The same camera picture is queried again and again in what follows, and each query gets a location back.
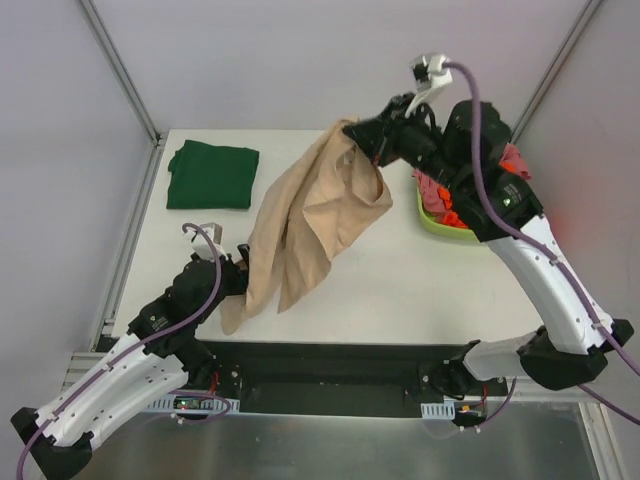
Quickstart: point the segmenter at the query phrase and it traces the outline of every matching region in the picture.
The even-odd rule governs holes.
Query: beige towel
[[[222,329],[258,315],[281,284],[278,312],[329,274],[331,261],[392,205],[377,168],[336,122],[267,191],[249,237],[249,286],[221,305]]]

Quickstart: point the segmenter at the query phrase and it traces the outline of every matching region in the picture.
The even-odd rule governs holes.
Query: green folded cloth
[[[260,152],[186,140],[169,162],[168,209],[249,208]]]

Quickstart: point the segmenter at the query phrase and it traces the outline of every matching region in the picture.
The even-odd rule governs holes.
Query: white wall
[[[59,391],[86,350],[150,153],[70,0],[0,0],[0,478],[22,406]]]
[[[640,2],[605,2],[519,142],[534,186],[580,278],[627,318],[640,361]],[[640,379],[616,358],[599,390],[640,415]],[[612,416],[630,478],[640,428]]]
[[[446,52],[515,123],[585,0],[96,0],[154,122],[326,128],[379,113]],[[448,117],[468,96],[437,102]]]

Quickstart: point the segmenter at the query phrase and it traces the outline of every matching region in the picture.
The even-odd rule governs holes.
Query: red cloth
[[[522,158],[520,150],[518,150],[515,145],[510,143],[507,144],[502,158],[500,159],[500,165],[507,168],[509,171],[513,171],[513,173],[520,175],[525,180],[531,179],[527,164]],[[413,172],[413,177],[418,181],[418,188],[420,189],[420,195],[422,196],[422,206],[424,207],[424,210],[431,215],[434,215],[436,217],[436,222],[443,223],[447,214],[453,212],[445,207],[445,201],[438,194],[438,187],[440,187],[440,184],[431,180],[431,178],[419,170],[415,170]]]

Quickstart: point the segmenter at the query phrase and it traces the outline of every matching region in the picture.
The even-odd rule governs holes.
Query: white table
[[[320,135],[319,131],[172,130],[153,186],[140,237],[117,311],[121,336],[142,306],[161,294],[189,261],[184,222],[215,221],[222,243],[239,258],[271,183]],[[260,151],[252,206],[229,210],[167,210],[169,160],[186,139]],[[482,245],[440,239],[421,226],[408,165],[384,169],[393,208],[337,257],[327,279],[283,314],[277,298],[232,336],[214,314],[198,329],[204,340],[463,344],[501,340],[541,325],[509,270]]]

